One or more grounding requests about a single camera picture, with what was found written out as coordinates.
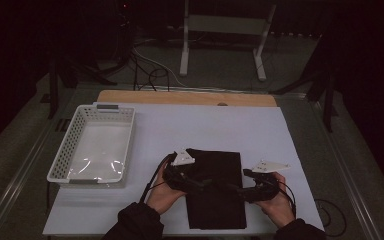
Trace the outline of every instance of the person's right hand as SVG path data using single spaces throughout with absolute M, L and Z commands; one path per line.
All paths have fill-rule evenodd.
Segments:
M 285 177 L 277 172 L 272 173 L 279 183 L 279 188 L 286 192 Z M 288 198 L 281 192 L 279 192 L 273 199 L 268 201 L 254 202 L 261 207 L 261 210 L 267 214 L 267 216 L 278 227 L 282 228 L 288 223 L 295 220 L 295 216 L 292 213 L 292 208 Z

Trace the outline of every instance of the black cloth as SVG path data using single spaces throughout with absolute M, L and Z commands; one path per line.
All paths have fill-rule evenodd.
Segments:
M 103 240 L 160 240 L 164 225 L 158 213 L 143 203 L 132 203 L 118 214 L 118 222 L 105 234 Z M 275 240 L 323 240 L 323 231 L 297 219 L 279 229 Z
M 204 192 L 186 195 L 189 227 L 191 229 L 244 229 L 245 204 L 232 184 L 242 188 L 241 157 L 238 152 L 186 150 L 195 163 L 187 171 L 196 181 L 211 179 Z

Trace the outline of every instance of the hand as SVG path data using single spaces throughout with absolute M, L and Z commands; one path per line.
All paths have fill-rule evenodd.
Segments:
M 165 213 L 176 200 L 186 195 L 185 192 L 171 189 L 163 179 L 163 171 L 167 161 L 162 164 L 158 171 L 157 180 L 155 180 L 154 187 L 151 190 L 151 194 L 146 201 L 146 204 L 155 209 L 160 215 Z
M 282 183 L 285 183 L 285 177 L 275 172 L 272 173 L 279 184 L 279 188 L 286 192 L 286 186 Z M 258 201 L 254 202 L 261 207 L 263 212 L 273 221 L 273 223 L 278 227 L 282 228 L 288 223 L 295 220 L 295 216 L 292 213 L 292 208 L 289 203 L 288 198 L 281 192 L 279 192 L 273 199 L 268 201 Z

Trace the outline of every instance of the sleeve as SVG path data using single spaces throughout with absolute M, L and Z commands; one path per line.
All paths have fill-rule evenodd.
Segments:
M 306 224 L 304 220 L 297 219 L 288 225 L 277 230 L 274 236 L 275 240 L 321 240 L 326 239 L 324 231 L 314 227 L 313 225 Z
M 102 240 L 160 240 L 164 225 L 160 215 L 145 203 L 132 203 L 118 213 L 118 222 Z

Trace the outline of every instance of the table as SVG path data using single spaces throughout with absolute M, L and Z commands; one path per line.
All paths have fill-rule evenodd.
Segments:
M 260 160 L 259 157 L 289 164 L 291 168 L 282 173 L 297 199 L 297 216 L 323 229 L 286 122 L 272 96 L 105 90 L 99 95 L 98 102 L 122 103 L 136 109 L 126 187 L 61 188 L 43 234 L 105 234 L 116 222 L 118 211 L 139 200 L 161 159 L 180 147 L 238 151 L 243 168 L 252 168 Z M 228 106 L 216 106 L 220 103 Z M 248 177 L 243 178 L 243 183 L 244 187 L 254 185 Z M 276 231 L 270 219 L 256 205 L 248 203 L 245 205 L 246 229 L 189 229 L 185 204 L 185 199 L 180 198 L 162 215 L 164 235 L 262 235 Z
M 183 49 L 180 61 L 180 76 L 186 76 L 189 62 L 189 31 L 239 33 L 261 36 L 260 44 L 253 50 L 255 67 L 258 79 L 267 79 L 264 71 L 261 54 L 270 30 L 276 5 L 271 4 L 268 16 L 265 19 L 238 18 L 222 16 L 206 16 L 189 14 L 189 0 L 185 0 L 184 28 L 183 28 Z

